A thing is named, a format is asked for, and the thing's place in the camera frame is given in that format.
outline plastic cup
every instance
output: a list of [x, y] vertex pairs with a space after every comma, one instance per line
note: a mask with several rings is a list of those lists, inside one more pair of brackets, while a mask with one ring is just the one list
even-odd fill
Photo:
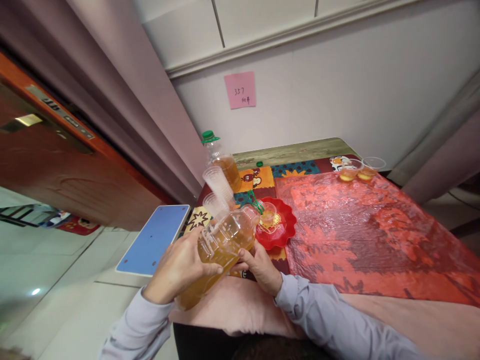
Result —
[[365, 157], [362, 161], [363, 168], [358, 172], [358, 177], [364, 181], [370, 181], [377, 173], [387, 165], [379, 157]]
[[360, 160], [343, 159], [341, 161], [340, 179], [344, 182], [352, 181], [363, 167], [364, 165]]
[[230, 209], [235, 209], [234, 191], [220, 166], [210, 166], [203, 172], [202, 177], [214, 194], [222, 197]]
[[277, 208], [271, 202], [259, 201], [263, 206], [263, 213], [260, 215], [260, 221], [265, 228], [273, 226]]
[[203, 199], [203, 206], [207, 209], [214, 219], [221, 219], [229, 213], [229, 207], [223, 197], [209, 193]]

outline wooden door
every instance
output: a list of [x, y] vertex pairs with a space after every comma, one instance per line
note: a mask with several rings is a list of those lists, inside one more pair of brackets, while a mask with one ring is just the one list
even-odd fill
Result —
[[0, 186], [129, 231], [173, 203], [3, 55], [0, 67]]

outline light purple shirt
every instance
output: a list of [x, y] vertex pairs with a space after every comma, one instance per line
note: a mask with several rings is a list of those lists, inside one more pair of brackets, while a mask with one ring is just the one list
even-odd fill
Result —
[[[275, 305], [335, 358], [424, 359], [413, 342], [348, 305], [333, 285], [312, 284], [300, 276], [282, 277]], [[101, 360], [153, 359], [170, 337], [168, 316], [173, 303], [148, 302], [142, 297], [142, 290], [110, 330], [100, 352]]]

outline hand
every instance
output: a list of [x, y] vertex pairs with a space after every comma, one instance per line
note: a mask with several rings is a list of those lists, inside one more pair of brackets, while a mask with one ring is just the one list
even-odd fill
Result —
[[267, 293], [276, 297], [284, 282], [265, 248], [257, 240], [251, 250], [253, 255], [245, 249], [240, 249], [240, 262], [231, 268], [232, 271], [250, 270], [255, 276], [258, 285]]
[[182, 236], [165, 251], [143, 297], [155, 304], [168, 304], [192, 283], [205, 276], [220, 275], [224, 268], [217, 263], [200, 260], [198, 239], [202, 226]]

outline cup of tea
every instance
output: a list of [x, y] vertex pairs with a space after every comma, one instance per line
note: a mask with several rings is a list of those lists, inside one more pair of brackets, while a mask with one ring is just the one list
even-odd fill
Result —
[[358, 177], [363, 181], [372, 180], [387, 165], [381, 158], [373, 156], [365, 157], [361, 162], [363, 168], [358, 172]]
[[263, 227], [269, 228], [274, 224], [277, 208], [271, 202], [261, 202], [263, 206], [263, 213], [260, 215], [260, 221]]
[[344, 158], [341, 161], [340, 179], [350, 182], [357, 177], [359, 171], [364, 167], [360, 160]]

